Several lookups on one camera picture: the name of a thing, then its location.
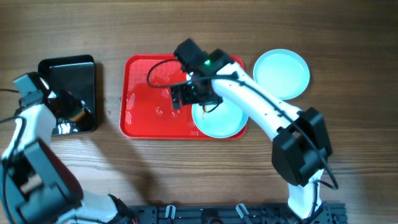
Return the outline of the black water tray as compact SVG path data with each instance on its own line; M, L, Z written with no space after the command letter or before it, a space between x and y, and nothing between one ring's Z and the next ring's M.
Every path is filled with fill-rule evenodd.
M97 127L96 70L91 55L48 58L39 62L37 71L43 75L53 91L65 90L85 109L78 121L59 120L53 136L92 132Z

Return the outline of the light blue plate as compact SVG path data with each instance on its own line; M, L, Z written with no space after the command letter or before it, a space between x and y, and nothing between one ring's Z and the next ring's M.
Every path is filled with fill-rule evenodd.
M287 49L274 49L262 54L252 73L256 83L281 100L298 97L310 83L306 61Z
M249 119L240 107L226 98L218 106L194 104L192 118L203 134L217 139L235 136L244 129Z

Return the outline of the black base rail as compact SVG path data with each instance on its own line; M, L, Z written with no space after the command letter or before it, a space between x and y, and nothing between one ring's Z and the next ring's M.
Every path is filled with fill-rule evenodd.
M308 219L300 219L286 203L263 205L181 207L168 205L132 206L136 219L134 223L151 224L206 224L206 223L319 223L348 224L346 206L343 203L324 202Z

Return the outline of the red plastic tray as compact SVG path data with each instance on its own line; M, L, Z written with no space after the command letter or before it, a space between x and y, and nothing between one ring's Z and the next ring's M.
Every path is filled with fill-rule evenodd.
M147 84L147 73L154 85L166 85L186 80L180 63L173 54L136 54L124 69L123 92L119 128L131 139L210 140L192 118L192 106L172 106L168 88L152 88Z

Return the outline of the orange green sponge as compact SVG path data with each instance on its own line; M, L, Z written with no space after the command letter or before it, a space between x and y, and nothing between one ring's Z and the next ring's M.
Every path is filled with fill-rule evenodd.
M69 119L71 122L77 122L77 121L81 120L85 115L86 115L86 112L84 111L84 109L77 108L77 109L68 117L68 119Z

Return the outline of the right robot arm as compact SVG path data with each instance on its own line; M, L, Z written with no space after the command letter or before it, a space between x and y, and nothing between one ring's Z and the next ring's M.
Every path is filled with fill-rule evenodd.
M322 204L321 176L333 174L322 114L314 108L302 111L271 95L221 49L208 54L188 38L177 46L174 59L190 78L171 86L173 107L198 104L213 112L230 100L243 110L272 142L272 165L289 185L289 208L299 219L313 220Z

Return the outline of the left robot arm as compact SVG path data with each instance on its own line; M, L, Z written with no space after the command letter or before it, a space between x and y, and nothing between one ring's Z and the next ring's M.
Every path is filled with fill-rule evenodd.
M29 91L12 120L16 129L1 157L1 202L11 223L136 223L134 212L115 196L84 191L50 149L59 119L85 115L67 91Z

